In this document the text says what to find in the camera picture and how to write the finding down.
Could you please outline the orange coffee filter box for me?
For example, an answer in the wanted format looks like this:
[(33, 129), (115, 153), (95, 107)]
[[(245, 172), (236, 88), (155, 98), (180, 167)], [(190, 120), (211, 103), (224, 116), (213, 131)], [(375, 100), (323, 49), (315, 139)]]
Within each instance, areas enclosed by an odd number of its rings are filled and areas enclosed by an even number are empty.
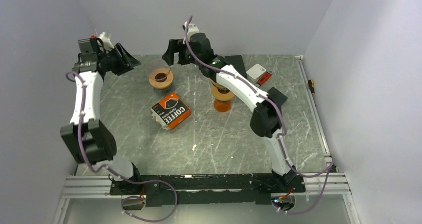
[(164, 130), (172, 130), (191, 115), (191, 109), (175, 92), (171, 92), (151, 107), (151, 114)]

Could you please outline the orange glass carafe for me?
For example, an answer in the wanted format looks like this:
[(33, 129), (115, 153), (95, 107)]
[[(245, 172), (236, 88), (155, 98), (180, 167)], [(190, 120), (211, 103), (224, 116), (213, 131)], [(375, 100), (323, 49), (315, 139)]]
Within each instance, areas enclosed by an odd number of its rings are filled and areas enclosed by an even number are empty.
[(221, 101), (221, 100), (215, 99), (213, 102), (213, 107), (218, 112), (227, 112), (232, 107), (232, 100)]

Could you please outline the pink clear plastic dripper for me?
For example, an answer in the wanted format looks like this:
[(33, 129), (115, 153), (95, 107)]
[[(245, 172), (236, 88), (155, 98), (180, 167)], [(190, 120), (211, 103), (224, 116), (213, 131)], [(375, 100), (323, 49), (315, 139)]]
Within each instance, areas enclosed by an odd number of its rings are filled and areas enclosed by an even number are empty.
[(145, 64), (147, 77), (157, 82), (164, 82), (171, 72), (171, 66), (162, 59), (153, 59)]

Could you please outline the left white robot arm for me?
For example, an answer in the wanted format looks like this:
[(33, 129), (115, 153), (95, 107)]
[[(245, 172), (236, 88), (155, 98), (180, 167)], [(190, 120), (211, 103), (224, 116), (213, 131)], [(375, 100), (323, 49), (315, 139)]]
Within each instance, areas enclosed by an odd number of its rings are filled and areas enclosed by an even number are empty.
[(123, 75), (141, 63), (120, 43), (113, 44), (108, 32), (78, 40), (80, 53), (66, 79), (76, 85), (75, 106), (60, 135), (72, 157), (91, 172), (107, 170), (115, 181), (124, 181), (130, 194), (142, 190), (136, 166), (117, 154), (114, 136), (101, 121), (100, 96), (106, 73)]

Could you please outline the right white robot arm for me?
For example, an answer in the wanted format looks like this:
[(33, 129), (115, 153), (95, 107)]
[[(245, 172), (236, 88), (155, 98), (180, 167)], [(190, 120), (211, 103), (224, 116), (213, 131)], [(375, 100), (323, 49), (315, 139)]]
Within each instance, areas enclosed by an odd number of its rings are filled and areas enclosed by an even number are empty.
[(281, 192), (289, 190), (296, 174), (283, 140), (286, 130), (281, 106), (288, 98), (274, 87), (263, 91), (248, 81), (242, 56), (214, 54), (204, 33), (192, 35), (188, 44), (183, 39), (170, 39), (162, 59), (172, 66), (175, 54), (177, 64), (196, 64), (205, 77), (227, 88), (247, 105), (252, 112), (250, 127), (263, 138), (270, 155), (274, 185)]

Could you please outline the grey glass dripper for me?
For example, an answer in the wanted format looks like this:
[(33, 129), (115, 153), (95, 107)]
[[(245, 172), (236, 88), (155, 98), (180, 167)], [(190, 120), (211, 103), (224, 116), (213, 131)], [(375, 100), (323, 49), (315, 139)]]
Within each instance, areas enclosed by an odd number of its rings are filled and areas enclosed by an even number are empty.
[(162, 88), (162, 89), (153, 88), (153, 91), (154, 91), (154, 93), (156, 95), (158, 95), (160, 97), (165, 97), (165, 96), (169, 95), (171, 92), (174, 91), (174, 87), (173, 86), (169, 86), (169, 87)]

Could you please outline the black block far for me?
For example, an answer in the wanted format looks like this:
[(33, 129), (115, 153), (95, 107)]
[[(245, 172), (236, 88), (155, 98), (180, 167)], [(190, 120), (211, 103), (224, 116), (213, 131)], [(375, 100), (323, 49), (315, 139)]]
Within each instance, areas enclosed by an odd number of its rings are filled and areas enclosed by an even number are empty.
[(247, 78), (244, 61), (241, 55), (229, 55), (225, 56), (224, 58), (227, 63), (232, 65), (239, 74), (241, 74), (244, 78)]

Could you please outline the black block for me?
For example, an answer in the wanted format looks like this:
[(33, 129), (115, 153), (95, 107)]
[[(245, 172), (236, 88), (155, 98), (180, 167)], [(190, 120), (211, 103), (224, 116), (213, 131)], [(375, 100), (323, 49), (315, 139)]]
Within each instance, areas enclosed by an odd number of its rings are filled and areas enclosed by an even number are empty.
[(275, 87), (270, 88), (267, 91), (267, 94), (267, 97), (279, 107), (281, 107), (288, 100), (288, 97)]
[(241, 55), (229, 55), (225, 56), (224, 58), (227, 63), (232, 65), (239, 74), (241, 74), (244, 78), (247, 78), (244, 61)]

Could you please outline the black block near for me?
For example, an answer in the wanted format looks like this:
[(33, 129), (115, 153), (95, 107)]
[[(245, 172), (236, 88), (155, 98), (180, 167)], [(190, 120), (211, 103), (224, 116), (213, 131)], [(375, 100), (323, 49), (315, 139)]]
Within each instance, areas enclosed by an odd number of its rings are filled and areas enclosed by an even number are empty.
[(267, 94), (267, 97), (279, 107), (281, 107), (288, 100), (288, 97), (275, 87), (270, 88), (267, 91)]

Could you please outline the yellow black screwdriver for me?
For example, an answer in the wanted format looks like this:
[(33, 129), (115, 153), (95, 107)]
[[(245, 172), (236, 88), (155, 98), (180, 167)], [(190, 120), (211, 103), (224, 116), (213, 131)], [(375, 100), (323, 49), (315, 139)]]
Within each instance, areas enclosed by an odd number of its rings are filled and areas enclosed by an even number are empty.
[(311, 94), (314, 95), (315, 94), (315, 84), (314, 84), (314, 81), (312, 79), (308, 80), (308, 88), (309, 88)]

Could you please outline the red handled adjustable wrench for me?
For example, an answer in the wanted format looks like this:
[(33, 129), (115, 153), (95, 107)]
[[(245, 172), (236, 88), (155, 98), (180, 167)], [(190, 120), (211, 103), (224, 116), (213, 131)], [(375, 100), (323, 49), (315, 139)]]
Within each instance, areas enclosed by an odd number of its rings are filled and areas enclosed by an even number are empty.
[(265, 73), (263, 73), (258, 80), (255, 82), (255, 86), (256, 87), (261, 87), (263, 84), (265, 84), (270, 77), (272, 76), (273, 72), (272, 71), (266, 71)]

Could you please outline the black base frame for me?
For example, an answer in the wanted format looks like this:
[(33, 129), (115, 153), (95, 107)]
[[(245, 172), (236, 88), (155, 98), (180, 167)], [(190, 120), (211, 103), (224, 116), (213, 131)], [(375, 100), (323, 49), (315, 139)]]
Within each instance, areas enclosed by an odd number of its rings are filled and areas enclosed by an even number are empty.
[(303, 177), (294, 173), (142, 175), (141, 184), (112, 180), (112, 196), (144, 195), (147, 207), (189, 204), (255, 203), (266, 205), (277, 194), (303, 193)]

